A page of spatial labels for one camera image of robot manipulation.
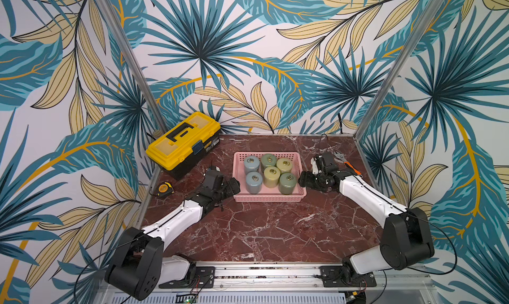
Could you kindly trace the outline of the blue front tea canister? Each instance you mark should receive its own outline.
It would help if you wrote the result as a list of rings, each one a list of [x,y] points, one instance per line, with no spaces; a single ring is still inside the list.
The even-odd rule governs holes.
[[[257,195],[261,191],[263,177],[259,172],[251,171],[246,175],[245,184],[246,189],[250,194]]]

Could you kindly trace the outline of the pink perforated plastic basket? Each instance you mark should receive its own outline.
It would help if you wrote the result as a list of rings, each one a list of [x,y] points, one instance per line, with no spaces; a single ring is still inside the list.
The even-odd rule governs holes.
[[[254,155],[260,159],[263,154],[267,153],[274,154],[278,159],[291,159],[293,162],[293,169],[291,173],[293,173],[297,178],[303,171],[300,155],[297,152],[236,152],[233,158],[233,177],[239,181],[241,191],[239,194],[234,196],[235,201],[237,203],[300,202],[307,195],[307,190],[303,187],[300,187],[298,184],[296,184],[296,187],[291,195],[282,195],[278,190],[278,186],[275,188],[267,188],[264,184],[262,184],[261,191],[257,195],[252,195],[247,191],[245,184],[246,174],[243,165],[244,159],[250,155]],[[261,171],[261,165],[258,172],[263,177],[264,172]]]

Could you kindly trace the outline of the dark green front tea canister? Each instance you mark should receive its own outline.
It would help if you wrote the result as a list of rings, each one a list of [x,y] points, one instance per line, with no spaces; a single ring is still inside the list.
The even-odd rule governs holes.
[[[298,178],[291,172],[281,174],[278,182],[278,190],[282,195],[291,195],[296,187]]]

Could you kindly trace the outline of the yellow-green front tea canister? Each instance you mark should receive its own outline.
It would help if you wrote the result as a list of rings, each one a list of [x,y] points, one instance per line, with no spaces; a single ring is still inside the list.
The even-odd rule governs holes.
[[[281,171],[276,166],[266,167],[263,173],[263,183],[267,188],[275,188],[278,186]]]

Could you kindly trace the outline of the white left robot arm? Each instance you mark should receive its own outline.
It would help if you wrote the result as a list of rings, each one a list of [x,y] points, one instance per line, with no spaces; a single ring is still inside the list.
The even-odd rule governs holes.
[[[240,191],[235,178],[226,179],[215,166],[208,168],[200,186],[168,215],[149,226],[123,232],[106,269],[105,282],[142,301],[157,287],[183,280],[191,262],[172,256],[164,263],[164,251],[186,229]]]

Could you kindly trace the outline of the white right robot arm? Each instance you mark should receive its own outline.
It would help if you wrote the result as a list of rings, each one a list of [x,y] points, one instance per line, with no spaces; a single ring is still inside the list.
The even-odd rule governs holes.
[[[421,209],[410,209],[383,195],[350,163],[340,164],[331,152],[313,157],[311,165],[310,171],[300,174],[300,187],[342,194],[368,212],[383,230],[378,246],[347,256],[337,273],[323,274],[323,281],[354,286],[368,281],[375,271],[403,270],[435,254],[428,217]]]

